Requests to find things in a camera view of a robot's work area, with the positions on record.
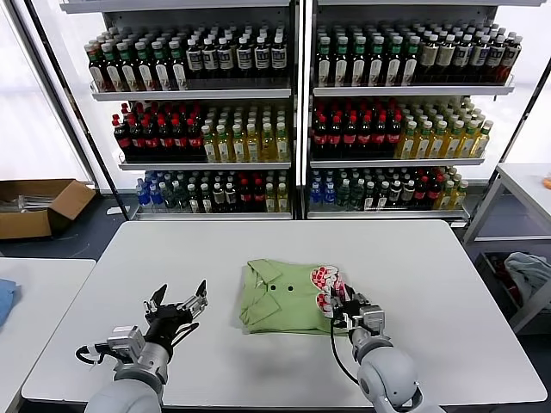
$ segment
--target brown cardboard box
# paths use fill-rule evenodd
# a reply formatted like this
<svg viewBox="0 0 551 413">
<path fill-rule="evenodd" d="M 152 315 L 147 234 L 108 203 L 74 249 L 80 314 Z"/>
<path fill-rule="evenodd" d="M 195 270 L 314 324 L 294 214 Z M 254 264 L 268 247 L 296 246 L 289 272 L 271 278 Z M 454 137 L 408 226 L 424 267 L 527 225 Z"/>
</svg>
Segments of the brown cardboard box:
<svg viewBox="0 0 551 413">
<path fill-rule="evenodd" d="M 84 210 L 96 191 L 72 179 L 0 182 L 0 200 L 18 195 L 55 196 L 44 211 L 0 213 L 0 239 L 48 237 L 64 231 Z"/>
</svg>

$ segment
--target display shelf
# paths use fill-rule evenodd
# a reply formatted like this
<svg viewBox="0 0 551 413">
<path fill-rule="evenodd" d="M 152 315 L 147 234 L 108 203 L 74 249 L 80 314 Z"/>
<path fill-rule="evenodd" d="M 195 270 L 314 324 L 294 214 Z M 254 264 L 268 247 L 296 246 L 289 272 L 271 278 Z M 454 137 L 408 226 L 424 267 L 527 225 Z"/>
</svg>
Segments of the display shelf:
<svg viewBox="0 0 551 413">
<path fill-rule="evenodd" d="M 290 220 L 291 213 L 136 213 L 138 221 L 264 221 Z"/>
<path fill-rule="evenodd" d="M 68 15 L 115 11 L 287 6 L 289 6 L 288 0 L 62 0 L 59 2 L 59 7 Z"/>
<path fill-rule="evenodd" d="M 121 170 L 288 170 L 290 162 L 248 163 L 128 163 L 119 165 Z"/>
<path fill-rule="evenodd" d="M 318 0 L 320 6 L 438 5 L 438 6 L 532 6 L 547 0 Z"/>
<path fill-rule="evenodd" d="M 355 96 L 503 96 L 515 89 L 512 77 L 503 86 L 493 84 L 425 85 L 425 86 L 376 86 L 376 87 L 327 87 L 313 88 L 317 97 Z"/>
<path fill-rule="evenodd" d="M 467 220 L 469 214 L 464 209 L 454 211 L 406 211 L 406 210 L 379 210 L 379 211 L 310 211 L 308 219 L 443 219 Z"/>
<path fill-rule="evenodd" d="M 337 161 L 310 161 L 310 166 L 317 169 L 328 168 L 372 168 L 372 167 L 414 167 L 414 166 L 457 166 L 480 165 L 484 158 L 456 159 L 339 159 Z"/>
</svg>

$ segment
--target bottle label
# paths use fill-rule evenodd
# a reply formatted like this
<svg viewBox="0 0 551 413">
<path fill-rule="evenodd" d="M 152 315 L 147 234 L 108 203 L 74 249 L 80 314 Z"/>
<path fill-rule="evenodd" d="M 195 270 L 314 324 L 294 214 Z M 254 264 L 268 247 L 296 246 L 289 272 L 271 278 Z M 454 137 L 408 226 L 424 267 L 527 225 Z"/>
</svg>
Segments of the bottle label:
<svg viewBox="0 0 551 413">
<path fill-rule="evenodd" d="M 192 213 L 199 213 L 199 202 L 197 200 L 189 200 L 189 206 Z"/>
<path fill-rule="evenodd" d="M 234 142 L 233 143 L 233 149 L 235 150 L 236 162 L 244 162 L 245 161 L 245 150 L 244 150 L 243 144 L 240 143 L 240 142 Z"/>
<path fill-rule="evenodd" d="M 501 65 L 505 67 L 512 67 L 517 61 L 518 54 L 520 49 L 516 47 L 507 47 L 503 53 L 503 60 L 501 60 Z"/>
<path fill-rule="evenodd" d="M 343 136 L 343 142 L 348 145 L 354 144 L 354 142 L 356 142 L 356 135 L 345 134 Z"/>
<path fill-rule="evenodd" d="M 203 69 L 203 59 L 200 50 L 194 52 L 187 51 L 186 56 L 188 56 L 188 65 L 191 71 L 201 71 Z"/>
<path fill-rule="evenodd" d="M 114 66 L 107 66 L 107 73 L 109 74 L 109 78 L 111 79 L 111 83 L 113 84 L 115 90 L 117 92 L 124 91 L 122 87 L 121 77 L 119 76 L 119 71 L 117 71 L 117 68 Z"/>
<path fill-rule="evenodd" d="M 128 88 L 130 89 L 130 91 L 137 92 L 138 83 L 136 82 L 136 76 L 134 75 L 133 68 L 128 65 L 122 66 L 122 74 L 124 75 L 124 78 L 127 80 Z"/>
<path fill-rule="evenodd" d="M 455 151 L 457 151 L 457 146 L 459 146 L 459 139 L 451 139 L 449 141 L 448 149 L 446 150 L 446 159 L 451 159 L 454 157 Z"/>
<path fill-rule="evenodd" d="M 358 144 L 366 145 L 371 140 L 371 135 L 361 135 L 360 134 L 360 135 L 357 136 L 357 138 L 358 138 Z"/>
<path fill-rule="evenodd" d="M 438 157 L 438 152 L 440 151 L 440 148 L 442 148 L 442 140 L 436 139 L 432 143 L 432 147 L 430 148 L 430 152 L 428 154 L 429 159 L 436 159 Z"/>
<path fill-rule="evenodd" d="M 385 86 L 394 86 L 396 84 L 396 77 L 398 77 L 399 60 L 393 59 L 388 62 L 387 80 Z"/>
<path fill-rule="evenodd" d="M 285 69 L 287 67 L 287 49 L 272 49 L 272 67 Z"/>
<path fill-rule="evenodd" d="M 255 49 L 255 64 L 257 69 L 269 68 L 269 49 L 257 47 Z"/>
<path fill-rule="evenodd" d="M 92 75 L 97 89 L 100 92 L 106 92 L 107 88 L 105 87 L 105 80 L 103 79 L 102 71 L 100 71 L 97 67 L 90 67 L 90 75 Z"/>
<path fill-rule="evenodd" d="M 503 58 L 504 52 L 505 52 L 504 47 L 494 47 L 494 46 L 490 47 L 490 54 L 488 55 L 486 66 L 490 66 L 490 67 L 499 66 L 499 63 Z"/>
<path fill-rule="evenodd" d="M 471 150 L 473 149 L 473 143 L 474 143 L 474 140 L 466 139 L 465 142 L 463 143 L 463 147 L 461 148 L 459 157 L 461 158 L 468 157 L 471 154 Z"/>
<path fill-rule="evenodd" d="M 274 213 L 276 211 L 276 202 L 273 199 L 266 199 L 266 212 Z"/>
<path fill-rule="evenodd" d="M 363 210 L 368 211 L 373 206 L 373 198 L 366 198 L 363 202 Z"/>
<path fill-rule="evenodd" d="M 423 46 L 423 54 L 419 63 L 423 66 L 433 66 L 436 62 L 436 55 L 438 54 L 438 47 Z"/>
<path fill-rule="evenodd" d="M 155 70 L 157 71 L 161 88 L 163 88 L 163 90 L 170 90 L 169 74 L 166 71 L 166 67 L 164 67 L 164 65 L 156 65 Z"/>
<path fill-rule="evenodd" d="M 324 145 L 327 143 L 327 135 L 320 135 L 315 133 L 313 135 L 313 141 L 316 145 Z"/>
<path fill-rule="evenodd" d="M 381 74 L 382 62 L 380 60 L 374 60 L 369 67 L 369 79 L 368 86 L 377 86 L 379 83 L 379 75 Z"/>
<path fill-rule="evenodd" d="M 319 62 L 318 71 L 318 86 L 324 88 L 327 86 L 327 78 L 329 77 L 329 61 L 322 60 Z"/>
<path fill-rule="evenodd" d="M 279 206 L 279 212 L 285 213 L 287 211 L 287 198 L 279 198 L 277 205 Z"/>
<path fill-rule="evenodd" d="M 406 62 L 406 67 L 404 68 L 404 77 L 402 77 L 402 86 L 409 86 L 410 84 L 412 84 L 416 66 L 417 60 L 415 59 L 409 59 Z"/>
<path fill-rule="evenodd" d="M 288 158 L 288 146 L 285 141 L 277 142 L 277 160 L 279 162 L 286 161 Z"/>
<path fill-rule="evenodd" d="M 344 86 L 346 76 L 346 60 L 338 60 L 335 65 L 335 86 Z"/>
<path fill-rule="evenodd" d="M 483 66 L 490 53 L 490 47 L 475 46 L 469 64 L 471 66 Z"/>
<path fill-rule="evenodd" d="M 213 203 L 210 200 L 203 200 L 203 207 L 205 208 L 205 213 L 213 212 Z"/>
<path fill-rule="evenodd" d="M 216 56 L 215 50 L 203 50 L 203 64 L 208 71 L 215 71 L 218 69 L 218 56 Z"/>
<path fill-rule="evenodd" d="M 413 141 L 407 140 L 404 142 L 404 148 L 402 148 L 402 154 L 400 159 L 409 159 L 412 155 Z"/>
<path fill-rule="evenodd" d="M 210 163 L 216 162 L 216 151 L 214 151 L 213 144 L 205 144 L 205 152 L 207 153 L 207 160 Z"/>
<path fill-rule="evenodd" d="M 451 59 L 454 57 L 455 47 L 440 46 L 438 55 L 436 56 L 436 64 L 439 66 L 449 66 Z"/>
<path fill-rule="evenodd" d="M 374 144 L 382 144 L 385 141 L 385 134 L 384 133 L 372 133 L 371 134 L 371 142 Z"/>
<path fill-rule="evenodd" d="M 225 143 L 219 143 L 218 144 L 218 151 L 220 152 L 220 161 L 223 163 L 227 163 L 229 160 L 229 153 L 227 150 L 227 144 Z"/>
<path fill-rule="evenodd" d="M 153 85 L 153 77 L 152 73 L 149 70 L 149 66 L 142 65 L 139 67 L 139 74 L 141 75 L 141 78 L 144 80 L 144 87 L 145 90 L 155 90 L 155 86 Z"/>
<path fill-rule="evenodd" d="M 422 139 L 419 141 L 419 147 L 417 148 L 417 153 L 415 154 L 416 159 L 423 159 L 425 153 L 427 152 L 427 147 L 429 146 L 428 139 Z"/>
<path fill-rule="evenodd" d="M 183 69 L 183 65 L 176 64 L 172 66 L 174 71 L 174 77 L 176 78 L 176 83 L 180 90 L 186 89 L 186 72 Z"/>
<path fill-rule="evenodd" d="M 387 141 L 389 144 L 397 144 L 399 142 L 399 134 L 388 134 Z"/>
<path fill-rule="evenodd" d="M 238 49 L 238 67 L 241 70 L 252 69 L 251 49 Z"/>
<path fill-rule="evenodd" d="M 354 62 L 354 68 L 352 70 L 352 86 L 360 86 L 362 84 L 363 66 L 365 66 L 365 62 L 363 60 L 357 60 Z"/>
<path fill-rule="evenodd" d="M 258 146 L 255 143 L 249 143 L 249 162 L 258 162 Z"/>
</svg>

